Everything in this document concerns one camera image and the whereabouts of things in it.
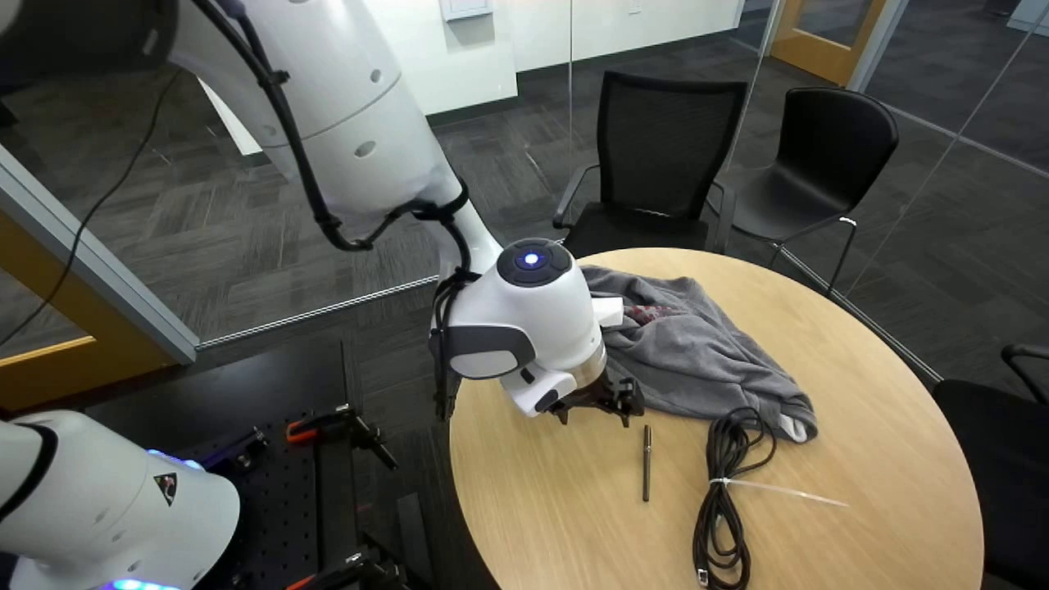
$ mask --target gray cloth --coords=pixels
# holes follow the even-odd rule
[[[645,407],[716,418],[754,407],[779,436],[817,438],[814,404],[691,277],[583,270],[592,294],[619,294],[622,327],[606,327],[609,378],[633,378]]]

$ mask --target round table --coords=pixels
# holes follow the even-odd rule
[[[984,524],[959,447],[920,380],[865,324],[778,273],[710,251],[619,249],[583,265],[693,277],[810,393],[820,438],[779,441],[770,464],[743,476],[754,484],[731,484],[749,588],[979,588]],[[628,428],[598,408],[573,408],[566,427],[527,418],[496,380],[466,380],[450,427],[452,479],[498,588],[693,590],[704,434],[704,418],[655,408]]]

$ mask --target office chair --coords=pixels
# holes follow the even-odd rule
[[[853,91],[786,91],[778,162],[749,175],[727,202],[731,228],[779,246],[842,224],[845,246],[825,294],[845,265],[860,224],[848,216],[897,143],[895,119]]]
[[[597,112],[597,164],[579,167],[553,212],[573,255],[707,238],[697,221],[746,97],[743,83],[671,83],[606,72]],[[570,224],[583,177],[598,169],[598,200]]]
[[[935,399],[978,482],[986,572],[1049,588],[1049,404],[1031,378],[1031,360],[1049,360],[1049,346],[1009,343],[1002,360],[1031,399],[969,380],[939,380]]]

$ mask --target door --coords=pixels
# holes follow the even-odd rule
[[[768,57],[842,87],[865,87],[903,0],[779,0]]]
[[[0,320],[0,408],[31,408],[196,358],[201,337],[93,233],[74,228],[78,221],[0,147],[0,273],[71,324],[71,333],[15,346],[29,316]]]

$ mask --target table top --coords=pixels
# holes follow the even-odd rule
[[[710,251],[619,249],[583,265],[691,275],[810,393],[820,438],[779,441],[770,464],[743,476],[774,488],[731,484],[749,588],[979,588],[984,524],[959,447],[920,380],[865,324],[778,273]],[[652,427],[650,500],[641,423]],[[506,590],[693,590],[704,438],[704,418],[655,408],[628,428],[598,408],[573,408],[566,427],[527,418],[496,380],[463,382],[450,428],[463,519]]]

